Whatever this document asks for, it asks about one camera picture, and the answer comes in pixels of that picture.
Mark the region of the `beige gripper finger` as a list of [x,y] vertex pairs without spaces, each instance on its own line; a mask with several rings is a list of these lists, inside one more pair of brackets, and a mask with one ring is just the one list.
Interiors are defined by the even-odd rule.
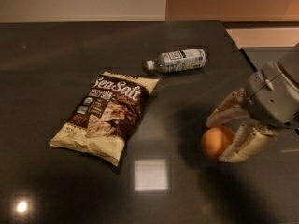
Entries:
[[239,163],[258,154],[277,141],[276,131],[261,123],[240,125],[233,142],[220,154],[219,161]]
[[206,121],[206,126],[215,127],[225,124],[233,119],[241,119],[247,117],[249,115],[249,112],[243,104],[244,99],[244,88],[230,93],[209,115]]

